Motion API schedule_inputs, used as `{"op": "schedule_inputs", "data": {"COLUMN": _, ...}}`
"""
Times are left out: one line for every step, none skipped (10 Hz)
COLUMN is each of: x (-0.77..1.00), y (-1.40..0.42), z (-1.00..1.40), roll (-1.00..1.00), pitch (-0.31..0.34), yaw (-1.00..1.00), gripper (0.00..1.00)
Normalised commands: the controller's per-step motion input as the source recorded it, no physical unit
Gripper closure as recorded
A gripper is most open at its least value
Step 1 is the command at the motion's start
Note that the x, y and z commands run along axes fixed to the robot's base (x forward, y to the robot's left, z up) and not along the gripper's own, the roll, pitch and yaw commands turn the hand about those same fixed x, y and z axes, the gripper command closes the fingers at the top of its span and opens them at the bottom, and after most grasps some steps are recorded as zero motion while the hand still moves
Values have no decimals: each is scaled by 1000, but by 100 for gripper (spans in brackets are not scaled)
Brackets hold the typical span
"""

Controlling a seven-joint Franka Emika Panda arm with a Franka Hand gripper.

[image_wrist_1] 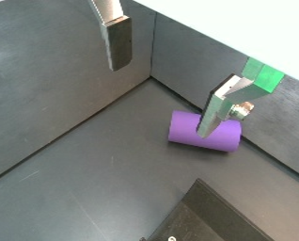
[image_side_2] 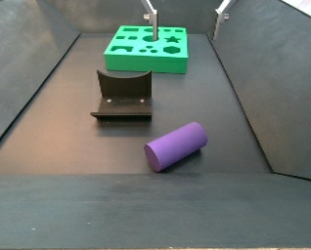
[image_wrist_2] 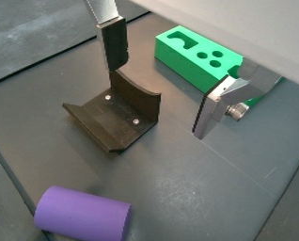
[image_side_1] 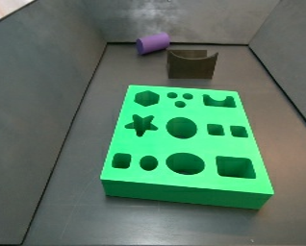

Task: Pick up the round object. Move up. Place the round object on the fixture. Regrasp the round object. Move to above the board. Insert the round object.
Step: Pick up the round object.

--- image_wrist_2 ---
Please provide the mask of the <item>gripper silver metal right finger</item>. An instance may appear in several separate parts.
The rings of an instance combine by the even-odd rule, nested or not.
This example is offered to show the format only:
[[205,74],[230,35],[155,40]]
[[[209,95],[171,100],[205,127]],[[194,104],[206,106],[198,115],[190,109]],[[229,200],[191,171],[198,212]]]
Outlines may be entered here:
[[223,116],[239,120],[249,110],[246,101],[265,96],[282,79],[280,73],[245,59],[238,70],[239,78],[227,75],[203,96],[193,134],[203,139]]

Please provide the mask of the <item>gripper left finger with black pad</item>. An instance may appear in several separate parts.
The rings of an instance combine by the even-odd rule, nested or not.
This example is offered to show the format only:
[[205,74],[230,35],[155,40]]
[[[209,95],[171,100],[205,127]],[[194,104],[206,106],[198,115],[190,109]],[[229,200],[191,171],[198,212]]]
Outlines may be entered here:
[[129,61],[126,19],[118,13],[115,0],[83,0],[97,23],[97,36],[103,43],[107,68],[118,70]]

